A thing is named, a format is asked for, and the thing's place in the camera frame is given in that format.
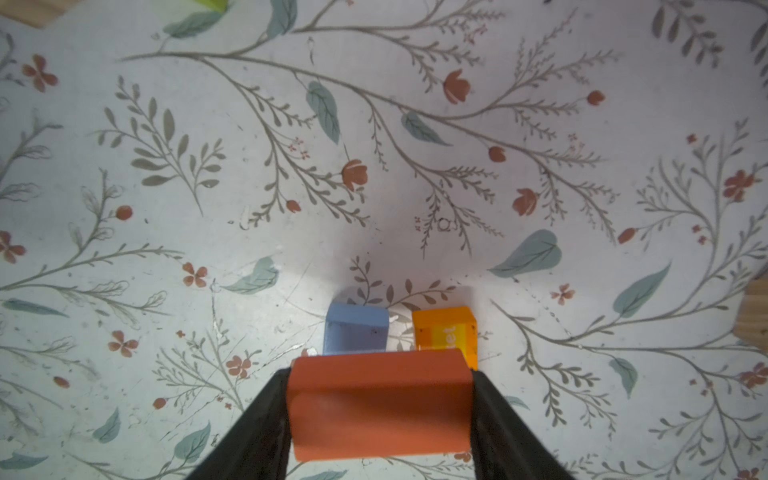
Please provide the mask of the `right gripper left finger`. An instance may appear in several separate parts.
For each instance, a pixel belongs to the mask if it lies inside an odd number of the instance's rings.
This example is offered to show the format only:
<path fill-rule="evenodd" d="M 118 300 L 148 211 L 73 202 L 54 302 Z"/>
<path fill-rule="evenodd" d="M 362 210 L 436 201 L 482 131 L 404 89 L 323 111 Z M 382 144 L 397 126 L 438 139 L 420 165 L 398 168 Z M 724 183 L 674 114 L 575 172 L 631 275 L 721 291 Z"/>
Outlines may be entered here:
<path fill-rule="evenodd" d="M 284 480 L 291 449 L 287 389 L 278 370 L 217 447 L 189 475 L 201 480 Z"/>

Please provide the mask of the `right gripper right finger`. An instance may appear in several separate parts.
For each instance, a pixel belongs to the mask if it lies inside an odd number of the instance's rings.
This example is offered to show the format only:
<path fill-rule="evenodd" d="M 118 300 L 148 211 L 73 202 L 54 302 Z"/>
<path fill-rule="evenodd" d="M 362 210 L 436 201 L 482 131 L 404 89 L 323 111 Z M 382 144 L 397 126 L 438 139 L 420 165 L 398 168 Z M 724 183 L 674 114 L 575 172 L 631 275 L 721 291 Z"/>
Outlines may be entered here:
<path fill-rule="evenodd" d="M 470 430 L 477 480 L 573 480 L 482 372 L 473 377 Z"/>

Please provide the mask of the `red orange wood block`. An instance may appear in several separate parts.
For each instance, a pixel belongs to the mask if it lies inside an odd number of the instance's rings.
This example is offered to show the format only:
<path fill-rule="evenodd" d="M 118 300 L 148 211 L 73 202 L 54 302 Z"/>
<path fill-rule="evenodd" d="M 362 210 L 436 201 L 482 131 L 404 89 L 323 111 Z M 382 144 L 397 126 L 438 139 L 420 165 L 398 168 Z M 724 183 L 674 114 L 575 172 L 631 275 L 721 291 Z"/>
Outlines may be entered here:
<path fill-rule="evenodd" d="M 299 462 L 459 453 L 472 371 L 457 349 L 303 357 L 286 405 Z"/>

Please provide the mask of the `orange yellow wood block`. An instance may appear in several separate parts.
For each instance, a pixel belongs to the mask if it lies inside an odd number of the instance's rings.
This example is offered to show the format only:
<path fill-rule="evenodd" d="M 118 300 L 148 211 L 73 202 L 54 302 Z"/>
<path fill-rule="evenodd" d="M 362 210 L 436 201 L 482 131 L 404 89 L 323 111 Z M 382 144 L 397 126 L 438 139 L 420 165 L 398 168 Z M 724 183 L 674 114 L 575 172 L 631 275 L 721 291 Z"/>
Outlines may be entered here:
<path fill-rule="evenodd" d="M 468 367 L 478 370 L 478 325 L 469 307 L 416 311 L 412 320 L 417 350 L 458 349 Z"/>

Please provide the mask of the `light blue wood block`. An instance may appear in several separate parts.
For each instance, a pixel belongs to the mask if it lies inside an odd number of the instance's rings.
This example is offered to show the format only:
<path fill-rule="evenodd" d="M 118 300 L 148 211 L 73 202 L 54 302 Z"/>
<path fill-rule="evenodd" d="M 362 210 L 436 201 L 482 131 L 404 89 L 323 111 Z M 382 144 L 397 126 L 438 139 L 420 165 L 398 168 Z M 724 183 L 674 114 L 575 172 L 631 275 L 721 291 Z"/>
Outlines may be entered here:
<path fill-rule="evenodd" d="M 323 354 L 385 352 L 389 324 L 385 308 L 332 303 L 325 317 Z"/>

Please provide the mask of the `green wood block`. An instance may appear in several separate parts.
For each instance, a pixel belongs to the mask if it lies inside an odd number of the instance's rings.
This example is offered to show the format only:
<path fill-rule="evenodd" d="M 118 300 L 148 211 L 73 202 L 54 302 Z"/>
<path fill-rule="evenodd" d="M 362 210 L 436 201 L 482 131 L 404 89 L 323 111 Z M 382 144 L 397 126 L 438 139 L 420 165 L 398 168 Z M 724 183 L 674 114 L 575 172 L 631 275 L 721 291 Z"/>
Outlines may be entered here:
<path fill-rule="evenodd" d="M 225 13 L 229 7 L 228 0 L 195 0 L 195 2 L 217 13 Z"/>

